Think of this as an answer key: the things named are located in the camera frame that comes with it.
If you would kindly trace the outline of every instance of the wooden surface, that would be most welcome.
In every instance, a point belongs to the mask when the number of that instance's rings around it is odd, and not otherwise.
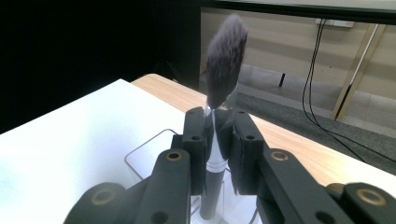
[[[158,75],[146,75],[132,84],[182,112],[196,106],[205,106],[205,95]],[[293,153],[319,184],[327,186],[331,183],[365,182],[384,189],[396,197],[396,176],[273,123],[251,117],[270,147],[286,149]]]

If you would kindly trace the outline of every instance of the black backdrop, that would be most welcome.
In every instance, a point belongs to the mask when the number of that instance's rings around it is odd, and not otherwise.
[[[118,78],[197,88],[198,3],[32,2],[0,6],[0,133]]]

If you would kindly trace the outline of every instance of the fuzzy gray brush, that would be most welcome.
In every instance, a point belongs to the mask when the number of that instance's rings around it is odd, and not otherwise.
[[[213,37],[207,50],[207,104],[219,107],[238,81],[245,54],[248,28],[238,15],[229,16]]]

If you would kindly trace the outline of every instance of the floor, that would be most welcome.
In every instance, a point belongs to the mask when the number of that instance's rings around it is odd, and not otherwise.
[[[303,110],[302,98],[306,78],[286,75],[282,87],[281,73],[244,65],[239,76],[239,90],[280,105]],[[312,82],[312,108],[316,115],[330,118],[341,87]],[[308,91],[305,93],[308,102]],[[396,100],[356,91],[346,116],[345,124],[396,138]]]

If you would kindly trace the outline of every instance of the black cable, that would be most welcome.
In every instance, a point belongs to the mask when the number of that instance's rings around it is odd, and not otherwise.
[[[259,212],[259,211],[258,211],[257,208],[256,208],[256,210],[254,210],[253,217],[251,218],[251,220],[249,221],[248,224],[253,224],[254,220],[256,219],[256,216],[257,216],[257,213],[258,213],[258,212]]]
[[[355,143],[355,144],[357,144],[357,145],[359,145],[359,146],[361,146],[361,147],[364,147],[364,148],[366,148],[366,149],[368,149],[368,150],[374,152],[374,153],[377,154],[378,156],[381,156],[381,157],[383,157],[383,158],[385,158],[385,159],[388,159],[388,160],[390,160],[390,161],[396,162],[396,160],[394,160],[394,159],[392,159],[392,158],[390,158],[390,157],[387,157],[387,156],[385,156],[385,155],[383,155],[383,154],[381,154],[381,153],[379,153],[379,152],[377,152],[377,151],[374,151],[373,149],[371,149],[371,148],[369,148],[369,147],[367,147],[367,146],[364,146],[364,145],[362,145],[361,143],[359,143],[359,142],[357,142],[357,141],[355,141],[355,140],[353,140],[353,139],[350,139],[350,138],[348,138],[348,137],[346,137],[346,136],[344,136],[344,135],[341,135],[341,134],[339,134],[339,133],[335,133],[335,132],[332,132],[332,131],[330,131],[330,130],[328,130],[328,129],[325,129],[325,128],[323,128],[323,127],[319,124],[319,122],[318,122],[318,120],[317,120],[317,118],[316,118],[316,116],[315,116],[315,113],[314,113],[314,111],[313,111],[313,109],[312,109],[312,79],[313,79],[313,75],[314,75],[315,61],[316,61],[317,54],[318,54],[318,47],[319,47],[319,44],[320,44],[321,34],[322,34],[322,32],[323,32],[323,27],[324,27],[324,24],[325,24],[325,23],[326,23],[326,20],[320,20],[319,28],[318,28],[318,34],[317,34],[317,41],[316,41],[316,45],[315,45],[315,49],[314,49],[314,54],[313,54],[313,56],[312,56],[312,61],[311,61],[311,66],[310,66],[310,69],[309,69],[308,77],[307,77],[307,80],[306,80],[305,85],[304,85],[304,92],[303,92],[303,110],[304,110],[304,113],[305,113],[306,117],[307,117],[312,123],[314,123],[315,125],[317,125],[321,130],[323,130],[323,131],[326,132],[328,135],[330,135],[332,138],[334,138],[337,142],[339,142],[341,145],[343,145],[344,147],[346,147],[350,152],[352,152],[355,156],[357,156],[361,161],[366,162],[366,161],[365,161],[362,157],[360,157],[355,151],[353,151],[351,148],[349,148],[347,145],[345,145],[343,142],[341,142],[341,141],[340,141],[338,138],[336,138],[334,135],[337,135],[337,136],[339,136],[339,137],[345,138],[345,139],[348,140],[348,141],[351,141],[351,142],[353,142],[353,143]],[[308,80],[309,80],[309,108],[310,108],[310,112],[311,112],[312,117],[313,117],[314,120],[312,120],[311,118],[309,118],[308,114],[307,114],[306,111],[305,111],[305,106],[304,106],[304,95],[305,95],[305,91],[306,91],[306,86],[307,86]]]
[[[145,144],[149,143],[151,140],[153,140],[154,138],[158,137],[160,134],[164,133],[164,132],[172,132],[173,134],[178,134],[177,132],[173,131],[172,129],[164,129],[162,131],[160,131],[159,133],[155,134],[154,136],[152,136],[149,140],[147,140],[146,142],[144,142],[142,145],[138,146],[137,148],[135,148],[134,150],[128,152],[128,154],[125,155],[124,157],[124,162],[125,164],[140,178],[143,179],[143,177],[134,169],[134,167],[132,167],[131,163],[128,162],[128,157],[134,153],[136,150],[138,150],[139,148],[143,147]]]
[[[313,54],[313,56],[312,56],[312,61],[311,61],[311,66],[310,66],[310,68],[309,68],[309,73],[308,73],[308,77],[307,77],[307,79],[306,79],[306,82],[305,82],[305,85],[304,85],[304,92],[303,92],[303,111],[304,111],[304,113],[305,113],[305,115],[306,115],[306,117],[312,122],[312,123],[314,123],[315,125],[317,125],[321,130],[323,130],[326,134],[328,134],[329,136],[331,136],[334,140],[336,140],[338,143],[340,143],[341,145],[343,145],[346,149],[348,149],[351,153],[353,153],[356,157],[358,157],[361,161],[363,161],[363,162],[366,162],[362,157],[360,157],[355,151],[353,151],[351,148],[349,148],[346,144],[344,144],[343,142],[341,142],[338,138],[336,138],[334,135],[332,135],[331,133],[329,133],[329,131],[327,130],[327,129],[325,129],[325,128],[323,128],[319,123],[318,123],[318,121],[317,121],[317,119],[316,119],[316,117],[315,117],[315,114],[313,113],[313,110],[312,110],[312,102],[311,102],[311,99],[312,99],[312,77],[313,77],[313,75],[314,75],[314,71],[315,71],[315,61],[316,61],[316,58],[317,58],[317,54],[318,54],[318,48],[319,48],[319,45],[320,45],[320,39],[321,39],[321,34],[322,34],[322,32],[323,32],[323,28],[324,28],[324,24],[326,23],[326,20],[320,20],[320,24],[319,24],[319,28],[318,28],[318,34],[317,34],[317,41],[316,41],[316,45],[315,45],[315,49],[314,49],[314,54]],[[309,82],[309,107],[310,107],[310,110],[311,110],[311,114],[312,114],[312,116],[313,116],[313,119],[314,120],[312,120],[311,118],[309,118],[309,116],[308,116],[308,114],[307,114],[307,112],[306,112],[306,110],[305,110],[305,105],[304,105],[304,98],[305,98],[305,91],[306,91],[306,86],[307,86],[307,84],[308,84],[308,80],[310,81]]]

